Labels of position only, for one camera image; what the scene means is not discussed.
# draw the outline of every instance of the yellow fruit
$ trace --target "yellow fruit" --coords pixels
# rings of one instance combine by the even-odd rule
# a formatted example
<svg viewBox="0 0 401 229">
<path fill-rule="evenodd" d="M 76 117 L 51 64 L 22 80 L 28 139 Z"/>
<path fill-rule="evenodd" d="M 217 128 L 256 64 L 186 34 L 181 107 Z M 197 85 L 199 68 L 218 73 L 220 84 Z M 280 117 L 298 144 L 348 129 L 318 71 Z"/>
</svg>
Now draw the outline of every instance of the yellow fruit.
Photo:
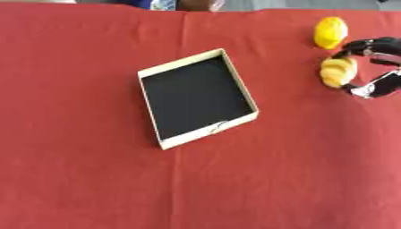
<svg viewBox="0 0 401 229">
<path fill-rule="evenodd" d="M 358 64 L 352 58 L 326 59 L 321 63 L 320 77 L 324 84 L 339 89 L 353 80 L 358 72 Z"/>
<path fill-rule="evenodd" d="M 325 49 L 333 49 L 348 36 L 346 22 L 338 17 L 328 17 L 321 20 L 315 29 L 316 45 Z"/>
</svg>

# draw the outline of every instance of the red tablecloth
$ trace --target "red tablecloth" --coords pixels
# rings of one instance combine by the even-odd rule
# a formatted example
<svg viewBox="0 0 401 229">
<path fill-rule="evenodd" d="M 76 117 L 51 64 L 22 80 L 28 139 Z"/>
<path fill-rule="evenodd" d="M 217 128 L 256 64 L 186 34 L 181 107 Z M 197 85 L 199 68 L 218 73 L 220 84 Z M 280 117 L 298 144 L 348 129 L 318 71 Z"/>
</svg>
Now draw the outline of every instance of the red tablecloth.
<svg viewBox="0 0 401 229">
<path fill-rule="evenodd" d="M 401 95 L 322 86 L 331 15 L 401 37 L 401 13 L 1 4 L 0 228 L 401 228 Z M 259 119 L 162 151 L 136 72 L 217 47 Z"/>
</svg>

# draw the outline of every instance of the lemon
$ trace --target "lemon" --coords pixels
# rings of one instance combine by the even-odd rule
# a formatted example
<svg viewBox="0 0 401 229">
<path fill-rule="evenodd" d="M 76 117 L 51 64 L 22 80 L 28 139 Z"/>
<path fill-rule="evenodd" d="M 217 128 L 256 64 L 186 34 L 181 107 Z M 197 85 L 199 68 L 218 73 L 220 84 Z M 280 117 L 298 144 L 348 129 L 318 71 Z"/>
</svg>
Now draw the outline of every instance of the lemon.
<svg viewBox="0 0 401 229">
<path fill-rule="evenodd" d="M 346 22 L 338 17 L 328 17 L 316 26 L 314 40 L 316 45 L 325 49 L 333 49 L 348 36 Z"/>
</svg>

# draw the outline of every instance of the cardboard box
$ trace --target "cardboard box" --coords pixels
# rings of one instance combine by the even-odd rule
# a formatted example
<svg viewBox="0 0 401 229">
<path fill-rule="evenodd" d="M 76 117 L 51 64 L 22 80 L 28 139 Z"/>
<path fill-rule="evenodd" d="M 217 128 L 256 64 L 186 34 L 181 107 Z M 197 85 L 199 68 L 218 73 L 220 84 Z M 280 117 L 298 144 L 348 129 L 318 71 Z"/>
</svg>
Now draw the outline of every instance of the cardboard box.
<svg viewBox="0 0 401 229">
<path fill-rule="evenodd" d="M 222 48 L 138 74 L 162 149 L 224 131 L 258 116 L 258 107 Z"/>
</svg>

